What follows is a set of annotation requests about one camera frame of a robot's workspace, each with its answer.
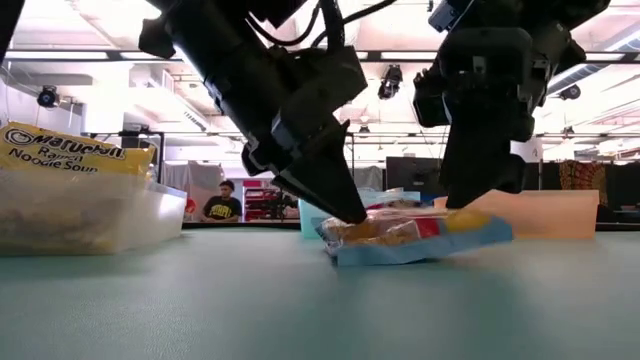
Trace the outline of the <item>black partition panel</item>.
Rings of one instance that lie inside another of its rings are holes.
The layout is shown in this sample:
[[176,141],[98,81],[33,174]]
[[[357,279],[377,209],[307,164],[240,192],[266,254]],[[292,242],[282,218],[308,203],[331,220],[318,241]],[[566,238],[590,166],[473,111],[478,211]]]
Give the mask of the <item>black partition panel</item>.
[[[528,164],[524,189],[563,190],[559,178],[559,164],[562,162],[545,162],[542,166]],[[640,223],[640,163],[600,164],[606,168],[608,205],[599,203],[597,221]]]

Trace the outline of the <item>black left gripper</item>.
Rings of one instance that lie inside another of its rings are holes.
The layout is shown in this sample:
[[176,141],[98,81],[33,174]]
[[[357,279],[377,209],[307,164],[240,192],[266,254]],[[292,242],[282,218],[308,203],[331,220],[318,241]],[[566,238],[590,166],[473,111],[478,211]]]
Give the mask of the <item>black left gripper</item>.
[[349,224],[366,210],[343,155],[346,127],[333,112],[344,97],[220,98],[219,107],[248,140],[247,171],[275,175],[273,183]]

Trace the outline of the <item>white curtain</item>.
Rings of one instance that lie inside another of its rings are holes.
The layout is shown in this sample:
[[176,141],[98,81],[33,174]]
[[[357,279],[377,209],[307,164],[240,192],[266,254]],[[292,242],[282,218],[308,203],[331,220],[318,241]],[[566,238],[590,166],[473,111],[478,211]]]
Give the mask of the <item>white curtain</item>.
[[217,165],[194,161],[163,165],[162,184],[186,192],[197,205],[219,195],[219,184],[224,179],[224,171]]

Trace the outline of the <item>patterned orange tapestry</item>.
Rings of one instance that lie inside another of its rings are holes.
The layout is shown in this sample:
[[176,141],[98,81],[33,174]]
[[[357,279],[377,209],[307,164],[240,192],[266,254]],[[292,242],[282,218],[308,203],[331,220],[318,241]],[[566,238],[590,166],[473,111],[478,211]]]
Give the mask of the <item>patterned orange tapestry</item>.
[[603,164],[567,160],[559,164],[559,178],[563,190],[597,190],[599,203],[608,205],[606,168]]

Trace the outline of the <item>teal plastic bin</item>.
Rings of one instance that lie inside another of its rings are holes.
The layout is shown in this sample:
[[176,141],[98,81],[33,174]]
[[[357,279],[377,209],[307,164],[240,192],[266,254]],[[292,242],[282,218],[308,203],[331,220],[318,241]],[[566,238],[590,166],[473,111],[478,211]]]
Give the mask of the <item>teal plastic bin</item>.
[[303,238],[318,239],[319,235],[316,232],[316,226],[321,221],[329,218],[330,215],[302,199],[298,200],[298,209]]

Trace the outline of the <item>orange plastic bin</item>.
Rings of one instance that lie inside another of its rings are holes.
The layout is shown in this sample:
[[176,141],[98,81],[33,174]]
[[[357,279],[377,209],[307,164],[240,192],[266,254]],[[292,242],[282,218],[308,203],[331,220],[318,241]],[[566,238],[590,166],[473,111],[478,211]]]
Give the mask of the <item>orange plastic bin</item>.
[[468,205],[505,220],[515,240],[593,240],[597,190],[491,190]]

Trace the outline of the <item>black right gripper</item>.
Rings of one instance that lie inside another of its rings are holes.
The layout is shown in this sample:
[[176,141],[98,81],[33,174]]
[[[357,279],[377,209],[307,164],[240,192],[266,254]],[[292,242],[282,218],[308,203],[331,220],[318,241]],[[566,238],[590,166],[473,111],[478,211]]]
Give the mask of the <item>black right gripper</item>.
[[512,142],[532,138],[533,112],[545,93],[540,30],[456,29],[445,38],[438,57],[446,80],[443,102],[451,118],[443,161],[446,206],[464,208],[492,189],[520,193],[525,161],[506,154]]

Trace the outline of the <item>black monitor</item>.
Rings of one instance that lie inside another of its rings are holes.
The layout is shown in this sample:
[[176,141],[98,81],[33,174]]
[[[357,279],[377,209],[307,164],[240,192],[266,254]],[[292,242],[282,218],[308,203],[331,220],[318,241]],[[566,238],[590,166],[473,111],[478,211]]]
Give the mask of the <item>black monitor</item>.
[[444,196],[446,190],[439,182],[439,159],[419,157],[387,157],[385,161],[388,188],[403,188],[421,195]]

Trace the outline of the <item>clear plastic bin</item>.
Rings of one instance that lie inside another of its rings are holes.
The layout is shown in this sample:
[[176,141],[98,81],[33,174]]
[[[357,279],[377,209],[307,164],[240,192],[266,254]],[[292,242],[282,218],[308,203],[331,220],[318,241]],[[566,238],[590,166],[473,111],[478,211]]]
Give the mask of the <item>clear plastic bin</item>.
[[124,201],[114,254],[178,237],[187,194],[135,175],[0,170],[0,203],[67,199]]

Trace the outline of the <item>black aluminium table frame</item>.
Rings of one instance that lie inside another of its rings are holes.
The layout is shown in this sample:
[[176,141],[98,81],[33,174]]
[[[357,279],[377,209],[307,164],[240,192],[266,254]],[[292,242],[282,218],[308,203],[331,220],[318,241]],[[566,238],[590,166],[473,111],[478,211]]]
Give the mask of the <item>black aluminium table frame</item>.
[[[299,223],[282,223],[282,222],[249,222],[249,223],[183,223],[183,230],[195,229],[215,229],[215,228],[264,228],[277,230],[294,230],[299,231],[301,225]],[[640,223],[600,223],[595,225],[597,232],[640,232]]]

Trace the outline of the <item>red tool shelf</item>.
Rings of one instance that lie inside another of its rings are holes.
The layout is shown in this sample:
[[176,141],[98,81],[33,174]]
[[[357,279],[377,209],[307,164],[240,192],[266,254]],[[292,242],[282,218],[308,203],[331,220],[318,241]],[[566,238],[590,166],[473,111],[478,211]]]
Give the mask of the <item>red tool shelf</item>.
[[298,198],[268,181],[243,182],[244,221],[299,221]]

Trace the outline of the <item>person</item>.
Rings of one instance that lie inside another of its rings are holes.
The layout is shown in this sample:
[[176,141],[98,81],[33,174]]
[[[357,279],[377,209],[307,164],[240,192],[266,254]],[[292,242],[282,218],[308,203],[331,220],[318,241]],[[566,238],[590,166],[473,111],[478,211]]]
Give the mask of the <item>person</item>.
[[242,217],[241,202],[233,197],[235,185],[230,180],[219,184],[220,194],[212,196],[202,210],[202,221],[208,223],[237,223]]

